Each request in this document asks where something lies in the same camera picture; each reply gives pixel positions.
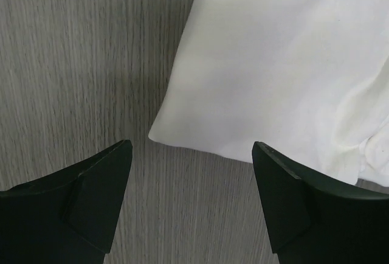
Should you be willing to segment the white robot-print t-shirt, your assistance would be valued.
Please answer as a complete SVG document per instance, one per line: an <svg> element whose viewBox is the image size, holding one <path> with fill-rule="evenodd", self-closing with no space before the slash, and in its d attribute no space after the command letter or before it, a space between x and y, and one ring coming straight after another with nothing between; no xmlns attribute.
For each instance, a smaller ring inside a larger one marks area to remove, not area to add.
<svg viewBox="0 0 389 264"><path fill-rule="evenodd" d="M388 185L388 0L194 0L149 137Z"/></svg>

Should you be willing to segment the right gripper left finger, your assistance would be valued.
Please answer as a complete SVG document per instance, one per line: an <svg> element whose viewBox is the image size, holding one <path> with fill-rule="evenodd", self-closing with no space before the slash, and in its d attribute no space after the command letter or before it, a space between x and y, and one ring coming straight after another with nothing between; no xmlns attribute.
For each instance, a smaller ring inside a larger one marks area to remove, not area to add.
<svg viewBox="0 0 389 264"><path fill-rule="evenodd" d="M2 263L103 263L133 158L122 140L92 157L1 192Z"/></svg>

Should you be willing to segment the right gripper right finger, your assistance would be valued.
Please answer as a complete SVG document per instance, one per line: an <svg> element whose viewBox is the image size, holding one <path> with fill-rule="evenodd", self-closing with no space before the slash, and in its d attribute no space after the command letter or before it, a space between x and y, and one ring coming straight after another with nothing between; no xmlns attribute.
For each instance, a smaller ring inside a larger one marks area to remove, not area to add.
<svg viewBox="0 0 389 264"><path fill-rule="evenodd" d="M388 195L326 176L256 142L253 168L280 263L387 263Z"/></svg>

